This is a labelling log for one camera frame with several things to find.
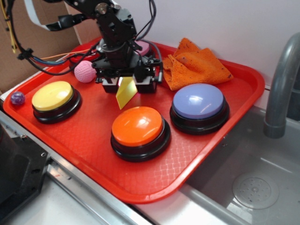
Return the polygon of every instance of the small sparkly ball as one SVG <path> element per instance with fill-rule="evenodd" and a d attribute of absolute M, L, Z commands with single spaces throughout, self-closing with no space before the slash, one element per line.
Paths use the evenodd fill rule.
<path fill-rule="evenodd" d="M 89 83 L 95 79 L 96 70 L 92 67 L 92 62 L 84 60 L 75 67 L 74 74 L 80 82 Z"/>
<path fill-rule="evenodd" d="M 25 102 L 25 95 L 20 91 L 16 91 L 10 96 L 10 101 L 14 105 L 23 105 Z"/>

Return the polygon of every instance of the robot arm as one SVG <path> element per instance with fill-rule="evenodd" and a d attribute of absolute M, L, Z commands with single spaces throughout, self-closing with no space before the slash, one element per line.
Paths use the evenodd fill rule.
<path fill-rule="evenodd" d="M 32 0 L 24 1 L 30 19 L 39 25 Z M 62 0 L 44 1 L 54 3 Z M 108 85 L 116 84 L 120 77 L 132 76 L 137 87 L 141 86 L 141 89 L 154 92 L 156 83 L 162 82 L 162 61 L 161 59 L 148 58 L 134 53 L 134 51 L 142 48 L 135 42 L 137 40 L 137 32 L 131 13 L 127 9 L 122 9 L 113 0 L 64 1 L 81 12 L 81 14 L 59 16 L 59 22 L 40 26 L 50 31 L 57 31 L 72 27 L 85 19 L 97 21 L 102 36 L 97 50 L 102 53 L 103 57 L 92 64 L 97 71 L 96 83 L 102 83 L 103 85 L 105 83 Z M 150 2 L 155 12 L 154 0 L 150 0 Z M 154 21 L 154 17 L 152 15 L 149 28 Z M 155 67 L 157 66 L 160 66 L 158 77 L 155 76 Z"/>

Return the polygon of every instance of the lavender button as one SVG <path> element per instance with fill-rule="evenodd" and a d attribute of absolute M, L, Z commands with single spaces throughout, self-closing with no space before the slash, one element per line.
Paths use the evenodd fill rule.
<path fill-rule="evenodd" d="M 175 111 L 187 119 L 205 119 L 218 113 L 223 104 L 222 92 L 213 85 L 198 83 L 180 89 L 174 96 Z"/>

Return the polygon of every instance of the sink drain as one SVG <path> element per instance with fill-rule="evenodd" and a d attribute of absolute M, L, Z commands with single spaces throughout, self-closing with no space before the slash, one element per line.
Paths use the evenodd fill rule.
<path fill-rule="evenodd" d="M 270 177 L 260 172 L 249 172 L 238 176 L 233 182 L 233 194 L 244 206 L 265 209 L 278 199 L 279 190 Z"/>

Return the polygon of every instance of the black button base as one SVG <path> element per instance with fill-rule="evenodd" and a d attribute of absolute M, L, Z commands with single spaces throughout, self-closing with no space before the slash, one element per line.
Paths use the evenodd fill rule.
<path fill-rule="evenodd" d="M 35 118 L 44 124 L 53 124 L 61 122 L 70 116 L 72 116 L 81 106 L 82 98 L 76 89 L 73 89 L 73 94 L 71 98 L 62 106 L 48 111 L 40 111 L 33 107 L 33 115 Z"/>
<path fill-rule="evenodd" d="M 111 145 L 115 153 L 122 159 L 129 162 L 144 162 L 155 158 L 161 154 L 171 141 L 171 129 L 167 121 L 162 118 L 163 129 L 156 139 L 152 142 L 138 147 L 129 147 L 116 141 L 113 134 Z"/>
<path fill-rule="evenodd" d="M 227 122 L 229 112 L 229 105 L 224 98 L 220 111 L 211 117 L 200 120 L 182 117 L 176 112 L 173 104 L 170 117 L 172 124 L 181 132 L 190 135 L 207 135 L 219 130 Z"/>

